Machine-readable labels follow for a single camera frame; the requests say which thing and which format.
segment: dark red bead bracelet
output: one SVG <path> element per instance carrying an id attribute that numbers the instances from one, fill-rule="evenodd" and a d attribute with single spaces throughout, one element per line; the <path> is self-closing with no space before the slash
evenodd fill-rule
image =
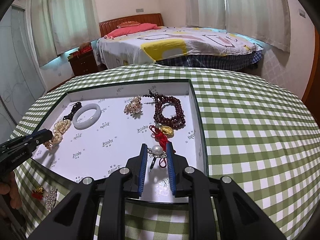
<path id="1" fill-rule="evenodd" d="M 144 97 L 153 98 L 154 102 L 156 103 L 155 114 L 153 116 L 153 119 L 155 120 L 156 123 L 160 123 L 162 125 L 169 126 L 172 129 L 176 129 L 176 130 L 184 127 L 186 120 L 184 119 L 184 114 L 183 114 L 183 110 L 181 108 L 181 103 L 180 103 L 179 99 L 177 99 L 173 96 L 167 97 L 164 95 L 159 95 L 158 92 L 156 92 L 154 94 L 150 90 L 149 90 L 149 95 L 144 95 Z M 165 118 L 162 115 L 162 106 L 165 103 L 171 103 L 174 105 L 174 107 L 176 109 L 175 116 L 173 116 L 171 118 Z"/>

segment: wooden headboard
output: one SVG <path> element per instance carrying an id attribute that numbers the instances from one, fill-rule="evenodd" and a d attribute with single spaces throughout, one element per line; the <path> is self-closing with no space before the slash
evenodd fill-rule
<path id="1" fill-rule="evenodd" d="M 163 26 L 161 13 L 132 15 L 99 23 L 101 37 L 115 30 L 120 23 L 128 21 L 153 23 L 158 26 Z"/>

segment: light green curtain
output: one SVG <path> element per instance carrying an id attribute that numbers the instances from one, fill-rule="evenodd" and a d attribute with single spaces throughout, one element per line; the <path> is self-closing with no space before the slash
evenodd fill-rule
<path id="1" fill-rule="evenodd" d="M 225 29 L 224 0 L 187 0 L 187 25 Z"/>
<path id="2" fill-rule="evenodd" d="M 226 0 L 226 29 L 290 51 L 287 0 Z"/>
<path id="3" fill-rule="evenodd" d="M 49 0 L 58 54 L 100 38 L 94 0 Z"/>
<path id="4" fill-rule="evenodd" d="M 31 0 L 31 26 L 39 66 L 57 57 L 48 0 Z"/>

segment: blue plaid bed skirt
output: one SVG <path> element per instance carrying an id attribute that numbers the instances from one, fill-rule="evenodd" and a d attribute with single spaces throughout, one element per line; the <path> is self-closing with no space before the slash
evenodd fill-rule
<path id="1" fill-rule="evenodd" d="M 156 63 L 169 67 L 200 67 L 237 71 L 242 68 L 257 68 L 262 59 L 262 51 L 254 51 L 247 55 L 187 55 L 159 60 Z"/>

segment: green checkered tablecloth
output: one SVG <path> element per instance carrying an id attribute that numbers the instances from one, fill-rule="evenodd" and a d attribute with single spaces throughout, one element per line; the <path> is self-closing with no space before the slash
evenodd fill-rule
<path id="1" fill-rule="evenodd" d="M 129 65 L 76 77 L 37 100 L 11 138 L 30 134 L 68 90 L 139 80 L 190 79 L 208 152 L 209 175 L 229 175 L 288 239 L 305 227 L 319 200 L 320 130 L 298 97 L 264 79 L 214 69 Z M 29 235 L 45 218 L 44 203 L 31 197 L 42 185 L 68 193 L 29 159 L 16 170 Z M 127 239 L 187 239 L 185 205 L 126 203 Z"/>

